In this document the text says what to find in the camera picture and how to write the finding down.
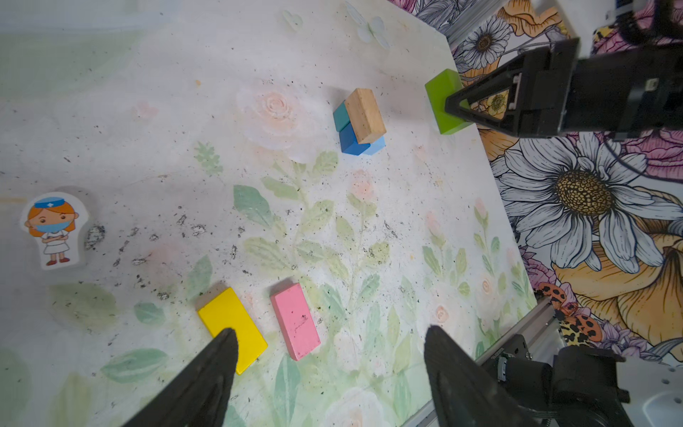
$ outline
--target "blue face mask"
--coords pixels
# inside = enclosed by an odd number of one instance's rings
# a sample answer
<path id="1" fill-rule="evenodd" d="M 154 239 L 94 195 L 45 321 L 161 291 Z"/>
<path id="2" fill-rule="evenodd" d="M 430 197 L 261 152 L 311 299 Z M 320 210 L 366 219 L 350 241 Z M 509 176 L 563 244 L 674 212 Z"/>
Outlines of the blue face mask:
<path id="1" fill-rule="evenodd" d="M 59 224 L 35 225 L 36 230 L 41 233 L 56 233 L 64 230 L 71 224 L 71 221 Z"/>

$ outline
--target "light blue block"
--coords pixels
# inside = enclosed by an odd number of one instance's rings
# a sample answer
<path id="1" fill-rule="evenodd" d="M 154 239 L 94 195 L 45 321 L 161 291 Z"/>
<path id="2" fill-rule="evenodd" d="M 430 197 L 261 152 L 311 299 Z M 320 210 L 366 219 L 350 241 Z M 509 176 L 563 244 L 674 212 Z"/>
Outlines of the light blue block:
<path id="1" fill-rule="evenodd" d="M 341 144 L 341 152 L 344 154 L 353 154 L 354 156 L 366 151 L 372 144 L 359 144 L 356 139 L 356 133 L 351 127 L 351 123 L 347 124 L 344 129 L 339 132 L 339 143 Z"/>
<path id="2" fill-rule="evenodd" d="M 373 142 L 370 144 L 370 147 L 363 152 L 363 154 L 367 154 L 368 156 L 371 156 L 378 152 L 379 150 L 383 149 L 385 147 L 385 141 L 384 137 L 380 137 L 377 141 Z"/>
<path id="3" fill-rule="evenodd" d="M 341 132 L 347 124 L 351 123 L 351 119 L 348 118 L 348 111 L 346 110 L 346 105 L 344 105 L 343 102 L 332 114 L 332 117 L 334 117 L 335 119 L 335 128 L 337 129 L 337 132 Z"/>

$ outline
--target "rectangular block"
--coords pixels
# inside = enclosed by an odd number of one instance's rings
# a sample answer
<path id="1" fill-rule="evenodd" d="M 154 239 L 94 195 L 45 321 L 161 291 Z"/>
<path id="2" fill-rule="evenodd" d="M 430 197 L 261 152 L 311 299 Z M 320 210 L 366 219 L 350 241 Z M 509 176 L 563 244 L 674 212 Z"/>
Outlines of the rectangular block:
<path id="1" fill-rule="evenodd" d="M 359 144 L 375 142 L 387 133 L 372 89 L 356 89 L 344 105 Z"/>
<path id="2" fill-rule="evenodd" d="M 370 147 L 370 144 L 358 143 L 351 123 L 347 124 L 346 127 L 339 132 L 339 143 L 341 144 L 341 152 L 353 154 L 354 156 L 359 155 Z"/>
<path id="3" fill-rule="evenodd" d="M 446 98 L 462 89 L 460 75 L 458 75 L 456 71 L 446 69 L 440 72 L 436 77 L 425 84 L 425 89 L 427 89 L 427 96 L 432 105 L 432 111 L 434 112 L 434 118 L 436 118 L 438 131 L 442 135 L 453 134 L 470 124 L 470 122 L 448 114 L 444 110 Z M 463 100 L 460 105 L 464 108 L 469 108 L 469 104 L 465 100 Z"/>
<path id="4" fill-rule="evenodd" d="M 351 123 L 351 119 L 348 118 L 348 113 L 346 112 L 346 105 L 343 102 L 337 107 L 332 117 L 335 119 L 337 132 L 341 132 L 347 124 Z"/>
<path id="5" fill-rule="evenodd" d="M 383 149 L 385 145 L 386 143 L 384 141 L 384 137 L 380 137 L 380 139 L 370 144 L 370 147 L 363 152 L 363 155 L 371 156 L 377 153 L 379 150 Z"/>
<path id="6" fill-rule="evenodd" d="M 275 315 L 292 359 L 301 360 L 320 345 L 318 330 L 300 284 L 271 295 L 270 302 L 275 308 Z"/>
<path id="7" fill-rule="evenodd" d="M 232 328 L 237 335 L 239 356 L 237 358 L 238 375 L 242 373 L 268 348 L 244 305 L 232 288 L 223 291 L 219 296 L 203 306 L 197 312 L 204 326 L 212 337 L 218 335 L 225 328 Z"/>

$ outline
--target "table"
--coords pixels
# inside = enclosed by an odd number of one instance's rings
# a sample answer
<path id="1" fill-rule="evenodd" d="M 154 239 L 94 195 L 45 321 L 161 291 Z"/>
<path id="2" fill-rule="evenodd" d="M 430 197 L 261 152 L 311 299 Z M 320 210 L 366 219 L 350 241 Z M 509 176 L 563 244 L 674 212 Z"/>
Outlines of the table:
<path id="1" fill-rule="evenodd" d="M 535 305 L 477 129 L 437 131 L 424 83 L 454 67 L 445 38 L 354 5 L 389 50 L 341 1 L 287 4 L 298 31 L 280 3 L 203 0 L 162 27 L 12 39 L 16 67 L 48 63 L 3 86 L 0 419 L 122 424 L 210 341 L 193 301 L 222 282 L 269 345 L 226 425 L 396 426 L 431 398 L 428 325 L 474 357 Z M 387 126 L 374 156 L 339 151 L 356 87 Z M 49 191 L 99 227 L 85 266 L 41 271 L 18 227 Z M 268 299 L 286 277 L 322 341 L 299 362 Z"/>

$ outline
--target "white daisy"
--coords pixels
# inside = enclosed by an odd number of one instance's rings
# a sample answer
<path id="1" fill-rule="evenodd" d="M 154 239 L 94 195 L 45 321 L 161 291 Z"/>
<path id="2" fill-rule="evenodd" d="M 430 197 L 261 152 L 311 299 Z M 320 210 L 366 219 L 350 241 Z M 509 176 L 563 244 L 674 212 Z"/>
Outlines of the white daisy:
<path id="1" fill-rule="evenodd" d="M 491 16 L 458 47 L 458 62 L 474 69 L 493 64 L 505 52 L 511 32 L 510 24 L 504 19 Z"/>
<path id="2" fill-rule="evenodd" d="M 591 242 L 596 222 L 607 258 L 621 270 L 637 273 L 637 260 L 660 266 L 662 253 L 632 216 L 676 220 L 683 209 L 628 186 L 639 175 L 617 162 L 607 144 L 621 150 L 614 141 L 600 145 L 593 133 L 581 133 L 576 147 L 566 138 L 520 139 L 492 162 L 507 214 L 522 217 L 517 230 L 530 232 L 529 246 L 551 245 L 550 258 L 560 268 L 584 261 L 602 268 Z M 621 160 L 637 171 L 647 167 L 643 154 Z"/>

